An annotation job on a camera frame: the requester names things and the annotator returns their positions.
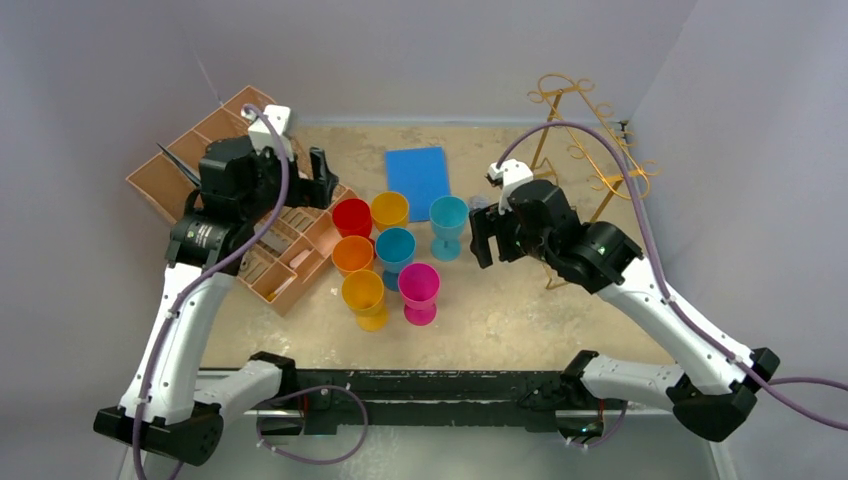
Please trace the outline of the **magenta wine glass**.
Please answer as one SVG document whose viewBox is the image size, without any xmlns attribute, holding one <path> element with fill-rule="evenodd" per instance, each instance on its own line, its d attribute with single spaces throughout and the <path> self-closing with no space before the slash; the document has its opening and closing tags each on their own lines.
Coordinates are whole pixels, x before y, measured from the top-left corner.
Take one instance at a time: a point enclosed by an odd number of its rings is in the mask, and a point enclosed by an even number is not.
<svg viewBox="0 0 848 480">
<path fill-rule="evenodd" d="M 398 277 L 398 289 L 404 303 L 404 316 L 415 326 L 426 326 L 437 315 L 441 277 L 437 270 L 422 262 L 406 266 Z"/>
</svg>

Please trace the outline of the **yellow-orange wine glass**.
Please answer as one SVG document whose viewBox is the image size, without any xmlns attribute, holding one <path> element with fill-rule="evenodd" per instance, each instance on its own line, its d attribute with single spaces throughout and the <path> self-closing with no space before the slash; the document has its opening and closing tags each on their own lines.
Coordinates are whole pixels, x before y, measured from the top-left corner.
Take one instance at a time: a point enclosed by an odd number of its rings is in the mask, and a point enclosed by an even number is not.
<svg viewBox="0 0 848 480">
<path fill-rule="evenodd" d="M 378 194 L 370 204 L 374 227 L 382 232 L 389 228 L 406 228 L 409 223 L 409 203 L 406 197 L 395 191 Z"/>
</svg>

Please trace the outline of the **orange wine glass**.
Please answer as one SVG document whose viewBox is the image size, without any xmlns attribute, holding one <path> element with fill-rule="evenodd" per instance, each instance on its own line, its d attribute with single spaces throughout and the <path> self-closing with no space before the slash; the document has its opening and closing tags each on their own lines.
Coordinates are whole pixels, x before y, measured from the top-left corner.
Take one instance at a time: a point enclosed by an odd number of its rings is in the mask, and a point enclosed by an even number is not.
<svg viewBox="0 0 848 480">
<path fill-rule="evenodd" d="M 369 238 L 351 235 L 342 238 L 335 245 L 331 259 L 336 270 L 343 276 L 360 270 L 372 270 L 375 250 Z"/>
</svg>

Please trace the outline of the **teal wine glass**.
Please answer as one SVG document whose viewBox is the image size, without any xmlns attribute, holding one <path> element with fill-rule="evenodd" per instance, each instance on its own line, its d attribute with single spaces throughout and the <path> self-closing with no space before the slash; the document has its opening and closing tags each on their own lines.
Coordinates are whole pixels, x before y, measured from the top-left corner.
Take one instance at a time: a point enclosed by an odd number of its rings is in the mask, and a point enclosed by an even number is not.
<svg viewBox="0 0 848 480">
<path fill-rule="evenodd" d="M 385 287 L 398 292 L 400 272 L 414 261 L 417 241 L 406 228 L 391 227 L 381 232 L 376 240 L 376 255 L 383 267 Z"/>
<path fill-rule="evenodd" d="M 466 202 L 456 196 L 443 196 L 430 206 L 430 225 L 435 235 L 432 255 L 442 262 L 456 260 L 461 253 L 460 237 L 469 215 Z"/>
</svg>

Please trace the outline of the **teal wine glass front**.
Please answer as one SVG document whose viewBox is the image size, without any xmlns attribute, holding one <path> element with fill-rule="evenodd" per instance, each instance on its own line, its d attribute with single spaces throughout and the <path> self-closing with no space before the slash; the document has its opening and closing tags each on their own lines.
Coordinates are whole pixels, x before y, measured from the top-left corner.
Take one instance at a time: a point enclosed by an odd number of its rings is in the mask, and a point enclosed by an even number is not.
<svg viewBox="0 0 848 480">
<path fill-rule="evenodd" d="M 381 232 L 376 240 L 376 255 L 383 267 L 385 287 L 398 292 L 400 272 L 414 261 L 417 241 L 406 228 L 391 227 Z"/>
</svg>

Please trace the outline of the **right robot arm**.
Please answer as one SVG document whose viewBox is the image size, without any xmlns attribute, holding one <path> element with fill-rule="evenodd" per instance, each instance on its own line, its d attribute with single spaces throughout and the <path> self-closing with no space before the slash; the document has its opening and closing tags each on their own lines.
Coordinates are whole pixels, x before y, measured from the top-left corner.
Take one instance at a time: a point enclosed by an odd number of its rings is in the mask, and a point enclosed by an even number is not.
<svg viewBox="0 0 848 480">
<path fill-rule="evenodd" d="M 616 399 L 668 411 L 690 432 L 721 442 L 748 418 L 757 403 L 753 375 L 770 380 L 779 357 L 750 349 L 717 329 L 691 304 L 671 304 L 668 285 L 655 279 L 636 242 L 606 222 L 583 222 L 561 188 L 532 180 L 506 198 L 469 214 L 470 250 L 482 268 L 492 265 L 489 240 L 499 259 L 533 257 L 566 282 L 616 307 L 673 358 L 671 365 L 617 360 L 582 350 L 561 374 L 564 399 L 584 407 Z"/>
</svg>

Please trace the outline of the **yellow wine glass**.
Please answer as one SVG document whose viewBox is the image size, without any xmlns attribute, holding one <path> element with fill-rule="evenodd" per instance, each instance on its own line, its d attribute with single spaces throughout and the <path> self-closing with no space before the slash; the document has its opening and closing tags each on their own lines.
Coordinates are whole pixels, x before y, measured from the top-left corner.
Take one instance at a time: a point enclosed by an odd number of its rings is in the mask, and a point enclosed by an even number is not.
<svg viewBox="0 0 848 480">
<path fill-rule="evenodd" d="M 358 270 L 349 274 L 343 281 L 341 294 L 361 329 L 376 332 L 388 323 L 385 287 L 375 272 Z"/>
</svg>

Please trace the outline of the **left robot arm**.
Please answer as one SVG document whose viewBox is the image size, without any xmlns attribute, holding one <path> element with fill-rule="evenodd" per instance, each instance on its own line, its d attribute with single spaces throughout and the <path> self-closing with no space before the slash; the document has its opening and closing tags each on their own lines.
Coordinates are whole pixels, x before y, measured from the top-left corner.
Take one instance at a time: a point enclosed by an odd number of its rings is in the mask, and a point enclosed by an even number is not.
<svg viewBox="0 0 848 480">
<path fill-rule="evenodd" d="M 170 232 L 163 293 L 141 364 L 120 402 L 97 412 L 97 433 L 135 453 L 200 466 L 245 412 L 265 401 L 275 409 L 295 402 L 294 361 L 267 352 L 210 387 L 198 389 L 196 380 L 211 326 L 255 234 L 280 206 L 330 206 L 338 177 L 322 149 L 311 148 L 309 159 L 312 173 L 302 177 L 295 156 L 256 149 L 245 136 L 206 148 Z"/>
</svg>

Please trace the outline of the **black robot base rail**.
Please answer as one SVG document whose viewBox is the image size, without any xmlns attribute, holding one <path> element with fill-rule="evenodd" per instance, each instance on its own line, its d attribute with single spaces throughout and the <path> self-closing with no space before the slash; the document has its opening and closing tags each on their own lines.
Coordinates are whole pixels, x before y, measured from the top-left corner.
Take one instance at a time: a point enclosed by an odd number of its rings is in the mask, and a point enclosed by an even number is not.
<svg viewBox="0 0 848 480">
<path fill-rule="evenodd" d="M 289 413 L 307 435 L 341 426 L 516 427 L 593 439 L 624 408 L 560 370 L 319 369 L 289 367 L 256 410 Z"/>
</svg>

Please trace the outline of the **red wine glass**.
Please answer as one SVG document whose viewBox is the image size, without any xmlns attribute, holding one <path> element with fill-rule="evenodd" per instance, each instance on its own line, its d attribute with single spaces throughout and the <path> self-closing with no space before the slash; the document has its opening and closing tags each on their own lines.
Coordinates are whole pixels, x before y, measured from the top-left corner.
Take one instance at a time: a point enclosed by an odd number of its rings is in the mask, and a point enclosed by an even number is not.
<svg viewBox="0 0 848 480">
<path fill-rule="evenodd" d="M 370 206 L 360 198 L 341 200 L 333 209 L 331 219 L 342 237 L 371 236 L 373 222 Z"/>
</svg>

